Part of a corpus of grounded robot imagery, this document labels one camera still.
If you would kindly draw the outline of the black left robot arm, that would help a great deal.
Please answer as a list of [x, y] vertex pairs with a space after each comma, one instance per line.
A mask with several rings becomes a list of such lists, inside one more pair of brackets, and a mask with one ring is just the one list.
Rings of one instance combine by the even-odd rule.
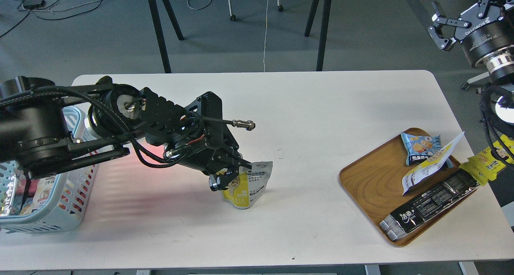
[[186, 107], [104, 76], [94, 85], [64, 87], [18, 76], [1, 83], [1, 162], [15, 161], [34, 178], [130, 154], [152, 168], [183, 165], [226, 190], [250, 171], [229, 126], [251, 131], [248, 120], [225, 120], [222, 100], [206, 92]]

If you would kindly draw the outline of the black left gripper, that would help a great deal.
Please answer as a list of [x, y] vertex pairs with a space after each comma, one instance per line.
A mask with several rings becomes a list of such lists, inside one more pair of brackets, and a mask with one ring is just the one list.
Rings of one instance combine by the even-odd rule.
[[178, 164], [209, 175], [211, 191], [226, 190], [239, 176], [238, 168], [243, 166], [243, 159], [238, 151], [239, 144], [231, 134], [223, 135], [223, 142], [218, 149], [207, 147], [207, 142], [209, 140], [206, 138], [189, 142], [186, 148], [188, 153]]

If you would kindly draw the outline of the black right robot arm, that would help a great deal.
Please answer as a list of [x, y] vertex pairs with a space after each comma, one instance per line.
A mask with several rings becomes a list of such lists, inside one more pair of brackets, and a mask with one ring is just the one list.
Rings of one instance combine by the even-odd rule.
[[432, 2], [434, 14], [427, 31], [443, 51], [461, 46], [473, 68], [485, 67], [490, 83], [481, 91], [479, 104], [486, 139], [500, 142], [509, 158], [513, 152], [500, 139], [500, 134], [512, 139], [514, 28], [509, 13], [513, 0], [478, 0], [459, 17], [447, 17], [438, 2]]

